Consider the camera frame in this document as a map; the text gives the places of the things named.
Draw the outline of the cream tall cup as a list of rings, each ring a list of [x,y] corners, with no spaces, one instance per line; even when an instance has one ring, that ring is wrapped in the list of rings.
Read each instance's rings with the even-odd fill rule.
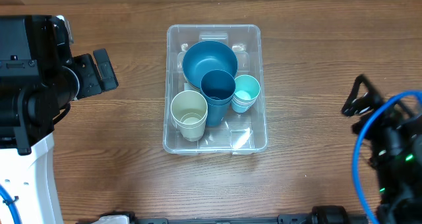
[[[201,93],[186,90],[172,99],[170,111],[177,125],[194,128],[206,120],[208,104]]]
[[[177,123],[177,129],[186,140],[194,142],[202,138],[205,125],[205,121],[189,118],[187,123]]]

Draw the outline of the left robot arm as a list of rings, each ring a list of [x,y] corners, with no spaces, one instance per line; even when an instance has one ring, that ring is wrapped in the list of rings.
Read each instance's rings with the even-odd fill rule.
[[[54,126],[74,100],[114,90],[105,49],[59,58],[1,48],[1,222],[62,223],[53,172]]]

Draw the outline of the light blue small cup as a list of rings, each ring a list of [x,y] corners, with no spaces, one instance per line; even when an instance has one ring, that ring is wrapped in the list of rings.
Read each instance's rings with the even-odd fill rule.
[[[236,113],[245,113],[252,105],[239,105],[233,101],[231,107]]]

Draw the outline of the clear plastic storage bin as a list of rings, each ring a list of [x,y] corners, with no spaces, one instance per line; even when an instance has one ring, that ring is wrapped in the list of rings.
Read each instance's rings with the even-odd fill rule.
[[[171,117],[171,101],[184,91],[182,62],[195,43],[215,40],[230,47],[238,60],[239,75],[249,74],[264,86],[260,29],[253,24],[175,24],[167,31],[166,93],[163,147],[170,154],[232,153],[248,155],[268,146],[265,91],[245,113],[229,109],[221,125],[206,127],[204,136],[190,142],[183,138]]]

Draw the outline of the dark blue tall cup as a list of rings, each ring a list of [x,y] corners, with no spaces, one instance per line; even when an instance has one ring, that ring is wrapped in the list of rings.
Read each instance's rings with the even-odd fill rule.
[[[224,70],[211,70],[200,81],[200,92],[212,105],[224,105],[235,93],[235,79]]]
[[[208,100],[208,116],[206,119],[206,126],[220,125],[227,113],[230,103],[231,100],[220,100],[216,97],[211,97]]]

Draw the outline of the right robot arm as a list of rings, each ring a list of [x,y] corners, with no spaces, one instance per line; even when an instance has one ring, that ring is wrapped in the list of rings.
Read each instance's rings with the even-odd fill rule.
[[[402,101],[421,101],[421,91],[408,90],[385,100],[363,74],[355,78],[342,107],[346,117],[358,115],[351,129],[355,141],[351,175],[363,211],[371,223],[421,222],[421,114]],[[369,166],[378,179],[380,204],[372,210],[359,177],[359,158],[364,141],[371,145]]]

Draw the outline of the mint green small cup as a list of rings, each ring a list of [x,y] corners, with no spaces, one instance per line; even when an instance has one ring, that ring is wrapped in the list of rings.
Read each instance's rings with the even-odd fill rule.
[[[234,97],[242,102],[253,101],[260,94],[260,84],[258,80],[248,74],[236,77],[235,86]]]

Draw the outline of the white label in bin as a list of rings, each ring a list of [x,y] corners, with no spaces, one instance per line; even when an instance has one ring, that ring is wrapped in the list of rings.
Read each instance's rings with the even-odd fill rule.
[[[195,88],[194,87],[192,87],[189,83],[184,83],[184,86],[183,86],[183,88],[184,88],[184,90],[195,90]]]

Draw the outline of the pink small cup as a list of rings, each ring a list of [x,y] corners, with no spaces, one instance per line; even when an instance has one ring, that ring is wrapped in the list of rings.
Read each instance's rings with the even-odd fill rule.
[[[256,99],[244,100],[237,96],[233,96],[232,102],[236,103],[238,106],[242,107],[251,107],[255,103]]]

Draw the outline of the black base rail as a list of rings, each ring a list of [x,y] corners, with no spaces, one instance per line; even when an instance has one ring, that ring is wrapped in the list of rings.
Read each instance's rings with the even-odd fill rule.
[[[315,206],[310,213],[279,214],[276,217],[219,217],[213,219],[137,218],[132,211],[113,211],[102,214],[94,224],[368,224],[368,222],[366,215],[348,213],[342,206]]]

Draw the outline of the dark blue bowl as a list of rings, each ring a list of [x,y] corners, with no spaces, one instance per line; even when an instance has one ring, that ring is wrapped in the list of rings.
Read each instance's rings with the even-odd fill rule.
[[[211,70],[223,70],[235,76],[238,60],[234,51],[222,42],[211,40],[192,45],[182,62],[182,71],[187,82],[200,88],[202,77]]]

